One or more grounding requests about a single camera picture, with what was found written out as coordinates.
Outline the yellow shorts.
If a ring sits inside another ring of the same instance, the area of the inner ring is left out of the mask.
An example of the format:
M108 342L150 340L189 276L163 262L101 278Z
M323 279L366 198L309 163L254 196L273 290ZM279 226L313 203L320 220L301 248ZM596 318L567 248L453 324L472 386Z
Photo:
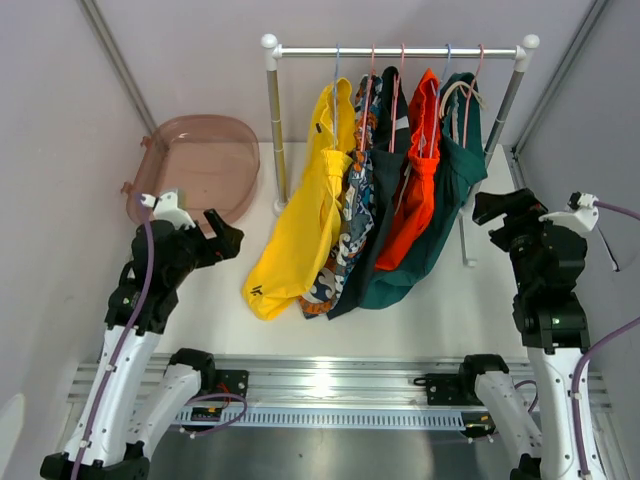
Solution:
M333 150L332 85L328 85L312 115L306 165L299 185L243 287L249 308L262 320L275 319L311 291L330 250L338 242L343 179L356 144L355 110L348 79L339 79L338 92L338 150Z

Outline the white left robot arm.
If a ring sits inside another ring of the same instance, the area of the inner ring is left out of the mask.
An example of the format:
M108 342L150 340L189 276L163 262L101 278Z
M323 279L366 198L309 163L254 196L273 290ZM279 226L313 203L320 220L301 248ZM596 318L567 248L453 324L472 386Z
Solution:
M155 211L136 230L132 258L108 301L98 370L78 424L59 453L46 456L44 479L145 479L154 451L190 402L247 404L243 373L234 386L212 354L181 348L142 407L135 406L147 364L178 303L177 290L196 269L235 258L244 234L213 209L204 216L213 237L181 211Z

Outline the patterned blue orange shorts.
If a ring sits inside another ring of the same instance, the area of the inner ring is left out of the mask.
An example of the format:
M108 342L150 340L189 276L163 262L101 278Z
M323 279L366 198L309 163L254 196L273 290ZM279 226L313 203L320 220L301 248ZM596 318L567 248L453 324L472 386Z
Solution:
M303 316L307 319L337 312L337 304L346 290L348 277L358 262L367 236L374 226L375 187L373 162L370 156L373 133L381 110L382 78L373 76L373 89L368 115L367 141L364 152L359 151L362 108L365 103L367 76L363 76L356 94L356 148L350 153L351 165L343 181L343 209L338 242L330 250L324 267L319 271L311 291L298 298Z

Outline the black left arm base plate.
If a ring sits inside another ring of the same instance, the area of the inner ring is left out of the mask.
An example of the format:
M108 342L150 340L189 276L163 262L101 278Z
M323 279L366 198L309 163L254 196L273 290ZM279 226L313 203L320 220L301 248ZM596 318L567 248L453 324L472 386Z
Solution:
M246 397L250 374L247 370L219 369L214 380L215 393L231 393Z

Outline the dark navy shorts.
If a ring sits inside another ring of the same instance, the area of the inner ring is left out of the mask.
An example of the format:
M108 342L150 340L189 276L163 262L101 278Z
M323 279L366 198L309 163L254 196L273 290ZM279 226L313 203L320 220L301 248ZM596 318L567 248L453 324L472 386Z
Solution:
M356 266L348 277L346 290L337 304L337 312L327 316L330 320L344 315L362 304L375 272L376 260L382 251L387 235L391 232L395 210L393 198L400 181L404 156L410 144L408 106L400 89L395 152L389 153L388 151L392 128L394 77L397 71L395 67L390 66L379 76L383 81L380 94L381 110L370 149L375 187L374 226L367 236L364 250Z

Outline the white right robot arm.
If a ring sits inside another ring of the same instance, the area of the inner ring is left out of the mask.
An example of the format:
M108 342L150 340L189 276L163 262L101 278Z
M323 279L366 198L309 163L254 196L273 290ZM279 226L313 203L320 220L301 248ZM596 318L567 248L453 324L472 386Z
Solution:
M534 375L540 419L533 420L498 355L466 356L456 389L464 401L488 410L513 479L606 476L589 401L588 322L574 292L585 268L585 236L599 219L596 201L576 192L565 210L549 212L529 189L475 197L476 224L503 220L489 236L512 264L513 319Z

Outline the pink wire hanger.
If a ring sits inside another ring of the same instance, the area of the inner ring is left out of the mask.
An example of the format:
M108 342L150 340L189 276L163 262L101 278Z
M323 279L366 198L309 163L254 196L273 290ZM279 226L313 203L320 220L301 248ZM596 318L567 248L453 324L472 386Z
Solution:
M477 91L475 90L475 86L478 80L478 76L481 73L484 56L485 56L485 47L482 43L478 45L480 54L479 54L479 62L474 73L474 78L471 83L467 87L466 91L466 103L465 103L465 111L464 111L464 121L463 121L463 135L462 135L462 147L465 148L467 146L467 138L468 138L468 124L469 124L469 114L471 109L471 99L476 96Z
M391 119L392 119L392 128L391 128L391 139L389 142L388 151L389 153L395 152L395 143L396 143L396 127L398 121L398 101L399 101L399 90L401 86L402 74L404 72L405 65L405 51L406 46L405 43L401 44L401 55L400 55L400 67L397 71L397 74L394 77L394 90L392 97L392 110L391 110Z
M365 88L365 103L362 108L362 123L361 123L361 138L359 144L359 151L364 152L367 141L367 125L368 125L368 115L371 104L371 95L372 95L372 87L373 87L373 76L375 75L375 44L372 44L370 51L370 69L369 74L367 76L367 84Z

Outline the teal green shorts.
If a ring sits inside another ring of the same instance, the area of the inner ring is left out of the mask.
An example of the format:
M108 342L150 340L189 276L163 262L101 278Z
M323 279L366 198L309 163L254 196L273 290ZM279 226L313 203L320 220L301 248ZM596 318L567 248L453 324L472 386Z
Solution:
M454 73L447 83L439 84L441 158L435 173L433 217L396 269L375 269L360 305L363 309L378 310L399 302L431 272L469 191L487 177L480 118L482 97L477 84L477 94L471 99L467 146L462 147L466 91L473 78L471 72Z

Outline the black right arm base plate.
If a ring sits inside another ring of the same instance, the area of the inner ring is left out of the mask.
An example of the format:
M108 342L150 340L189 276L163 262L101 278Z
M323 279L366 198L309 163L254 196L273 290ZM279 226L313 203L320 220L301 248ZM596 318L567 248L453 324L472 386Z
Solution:
M465 406L469 404L458 374L429 373L412 380L425 391L430 406Z

